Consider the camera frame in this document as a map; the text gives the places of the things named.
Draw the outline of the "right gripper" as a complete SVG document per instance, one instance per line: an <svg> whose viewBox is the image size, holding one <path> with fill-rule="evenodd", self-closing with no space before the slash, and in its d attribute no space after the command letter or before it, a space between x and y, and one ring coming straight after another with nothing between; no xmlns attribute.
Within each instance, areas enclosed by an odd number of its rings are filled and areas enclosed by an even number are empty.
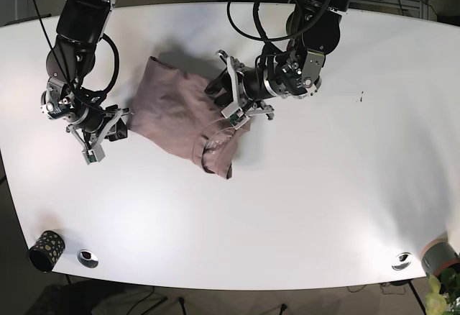
<svg viewBox="0 0 460 315"><path fill-rule="evenodd" d="M104 140L115 142L128 137L124 117L130 114L130 109L120 109L117 106L111 106L111 109L115 109L115 112L103 114L94 129L90 128L88 123L84 124L84 121L89 118L89 113L85 113L79 120L68 125L68 133L71 133L83 147L82 155L88 165L99 163L105 158L101 146Z"/></svg>

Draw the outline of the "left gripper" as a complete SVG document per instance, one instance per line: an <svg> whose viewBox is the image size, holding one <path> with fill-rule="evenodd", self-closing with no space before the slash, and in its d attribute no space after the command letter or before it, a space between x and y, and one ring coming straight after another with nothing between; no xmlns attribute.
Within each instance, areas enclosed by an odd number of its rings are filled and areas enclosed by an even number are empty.
<svg viewBox="0 0 460 315"><path fill-rule="evenodd" d="M216 54L224 62L225 69L205 88L207 96L214 97L214 103L234 129L242 128L255 115L275 117L272 106L265 99L272 95L262 88L262 71L246 67L224 50Z"/></svg>

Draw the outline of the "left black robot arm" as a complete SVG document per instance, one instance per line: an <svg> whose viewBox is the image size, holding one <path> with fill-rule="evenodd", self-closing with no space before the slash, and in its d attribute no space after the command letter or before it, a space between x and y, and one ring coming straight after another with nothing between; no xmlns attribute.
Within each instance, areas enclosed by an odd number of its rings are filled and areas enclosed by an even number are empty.
<svg viewBox="0 0 460 315"><path fill-rule="evenodd" d="M286 21L282 37L269 37L259 15L264 0L254 0L252 18L257 35L236 28L241 36L263 42L254 66L248 67L219 50L226 68L205 92L234 129L241 129L255 115L274 118L271 98L304 99L321 87L321 70L328 54L340 40L341 15L350 0L292 0L294 9Z"/></svg>

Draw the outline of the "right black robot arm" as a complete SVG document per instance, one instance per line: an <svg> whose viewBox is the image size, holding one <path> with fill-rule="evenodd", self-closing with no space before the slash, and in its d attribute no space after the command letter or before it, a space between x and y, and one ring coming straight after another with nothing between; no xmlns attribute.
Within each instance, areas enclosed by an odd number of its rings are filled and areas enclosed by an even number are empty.
<svg viewBox="0 0 460 315"><path fill-rule="evenodd" d="M104 140L127 138L124 116L130 110L117 105L102 107L119 74L119 51L105 34L116 0L65 0L58 20L55 42L46 59L49 79L41 97L41 110L48 119L64 119L66 131L81 144L88 164L105 157ZM93 70L96 48L106 42L114 54L114 71L101 90L84 88L84 78Z"/></svg>

